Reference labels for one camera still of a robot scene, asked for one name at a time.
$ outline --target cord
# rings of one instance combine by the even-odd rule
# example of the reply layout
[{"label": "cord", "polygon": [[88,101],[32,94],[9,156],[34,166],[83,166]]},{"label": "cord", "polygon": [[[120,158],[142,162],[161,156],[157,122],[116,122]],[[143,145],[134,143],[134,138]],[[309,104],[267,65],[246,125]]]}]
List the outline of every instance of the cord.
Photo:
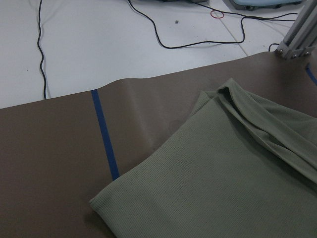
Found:
[{"label": "cord", "polygon": [[41,34],[42,34],[42,31],[41,31],[41,7],[42,7],[42,0],[40,1],[40,6],[39,6],[39,37],[38,37],[38,48],[41,52],[41,55],[42,55],[42,59],[41,59],[41,63],[40,63],[40,70],[41,70],[41,73],[42,73],[42,76],[43,76],[43,80],[44,80],[44,88],[43,88],[43,96],[44,96],[44,100],[47,99],[46,97],[46,84],[47,84],[47,80],[46,80],[46,77],[45,77],[45,74],[44,74],[44,71],[43,71],[43,61],[44,61],[44,54],[43,54],[43,51],[41,49],[41,46],[40,46],[40,39],[41,39]]},{"label": "cord", "polygon": [[270,46],[268,47],[268,51],[271,52],[271,47],[272,46],[279,46],[279,43],[272,43],[270,44]]},{"label": "cord", "polygon": [[187,44],[187,45],[182,45],[182,46],[174,46],[174,47],[169,47],[169,46],[166,46],[162,43],[162,41],[160,40],[159,38],[159,34],[158,34],[158,30],[157,30],[157,26],[155,24],[155,22],[147,15],[145,15],[144,13],[142,13],[141,11],[137,10],[131,0],[128,0],[131,8],[136,11],[137,13],[139,13],[140,15],[144,16],[145,18],[147,18],[154,26],[154,31],[155,31],[155,35],[157,37],[157,40],[158,40],[158,43],[166,48],[166,49],[179,49],[179,48],[184,48],[184,47],[188,47],[188,46],[194,46],[194,45],[198,45],[198,44],[203,44],[203,43],[215,43],[215,44],[240,44],[242,42],[245,41],[245,38],[246,38],[246,34],[245,34],[245,31],[244,31],[244,26],[243,26],[243,20],[246,19],[246,18],[250,18],[250,19],[256,19],[256,20],[262,20],[262,21],[294,21],[294,20],[284,20],[284,19],[278,19],[278,18],[281,18],[281,17],[284,17],[284,16],[288,16],[288,15],[297,15],[297,13],[288,13],[288,14],[284,14],[284,15],[281,15],[281,16],[277,16],[277,17],[270,17],[270,18],[266,18],[266,17],[259,17],[259,16],[248,16],[248,15],[243,15],[243,14],[239,14],[239,13],[234,13],[234,12],[227,12],[227,11],[220,11],[218,9],[215,9],[215,8],[212,8],[212,7],[209,7],[209,6],[205,6],[205,5],[202,5],[200,3],[196,3],[194,2],[194,4],[196,5],[199,5],[199,6],[202,6],[202,7],[205,7],[205,8],[208,8],[208,9],[211,9],[213,11],[218,11],[220,13],[223,13],[223,14],[231,14],[231,15],[239,15],[239,16],[242,16],[241,18],[241,22],[240,22],[240,25],[241,25],[241,31],[242,31],[242,40],[241,41],[200,41],[200,42],[195,42],[195,43],[191,43],[191,44]]}]

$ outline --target white floor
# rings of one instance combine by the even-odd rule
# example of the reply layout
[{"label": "white floor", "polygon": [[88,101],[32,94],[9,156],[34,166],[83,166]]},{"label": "white floor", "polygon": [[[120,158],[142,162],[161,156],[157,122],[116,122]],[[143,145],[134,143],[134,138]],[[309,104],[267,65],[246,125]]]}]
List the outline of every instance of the white floor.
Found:
[{"label": "white floor", "polygon": [[[186,1],[132,1],[155,21],[168,46],[242,38],[239,17],[214,19],[208,9]],[[41,55],[36,45],[39,3],[0,1],[0,108],[43,99]],[[228,0],[210,0],[209,4],[236,11]],[[268,17],[299,12],[302,7],[242,13]],[[246,19],[242,44],[168,50],[158,44],[152,23],[132,11],[127,0],[43,0],[41,16],[49,98],[99,88],[122,78],[153,77],[264,52],[271,43],[279,43],[291,26]]]}]

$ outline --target blue tape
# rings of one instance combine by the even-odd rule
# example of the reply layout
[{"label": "blue tape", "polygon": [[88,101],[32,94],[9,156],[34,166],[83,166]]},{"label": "blue tape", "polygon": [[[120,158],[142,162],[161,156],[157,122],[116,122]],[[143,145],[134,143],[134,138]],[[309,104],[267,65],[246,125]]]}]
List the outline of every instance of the blue tape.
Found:
[{"label": "blue tape", "polygon": [[99,98],[97,89],[92,90],[91,95],[93,96],[100,131],[101,131],[101,134],[103,136],[104,146],[105,146],[105,150],[106,150],[106,154],[107,154],[107,158],[108,158],[108,163],[109,163],[109,168],[110,168],[112,180],[115,180],[120,175],[119,175],[117,163],[115,161],[114,152],[113,152],[112,144],[110,141],[109,132],[107,129],[107,124],[106,124],[105,116],[103,113],[103,108],[101,107],[101,102],[100,102],[100,98]]},{"label": "blue tape", "polygon": [[313,73],[311,71],[311,65],[310,64],[308,64],[306,66],[306,73],[311,78],[311,80],[317,85],[317,79],[316,79],[316,77],[313,75]]}]

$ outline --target brown mat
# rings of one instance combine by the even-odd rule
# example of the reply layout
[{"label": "brown mat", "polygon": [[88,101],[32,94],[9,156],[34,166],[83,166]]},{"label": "brown mat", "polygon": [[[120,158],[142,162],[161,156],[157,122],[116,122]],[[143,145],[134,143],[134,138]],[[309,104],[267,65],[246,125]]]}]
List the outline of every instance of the brown mat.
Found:
[{"label": "brown mat", "polygon": [[[244,89],[317,117],[316,53],[273,53],[98,90],[120,174],[152,154],[186,120],[201,90],[229,78]],[[113,235],[88,201],[111,182],[90,92],[0,110],[0,237]]]}]

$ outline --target gray-green fabric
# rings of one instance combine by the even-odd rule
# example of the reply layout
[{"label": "gray-green fabric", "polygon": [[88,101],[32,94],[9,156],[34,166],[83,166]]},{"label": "gray-green fabric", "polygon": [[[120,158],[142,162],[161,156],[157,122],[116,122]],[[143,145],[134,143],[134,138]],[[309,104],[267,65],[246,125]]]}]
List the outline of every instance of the gray-green fabric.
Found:
[{"label": "gray-green fabric", "polygon": [[118,238],[317,238],[317,119],[231,79],[91,206]]}]

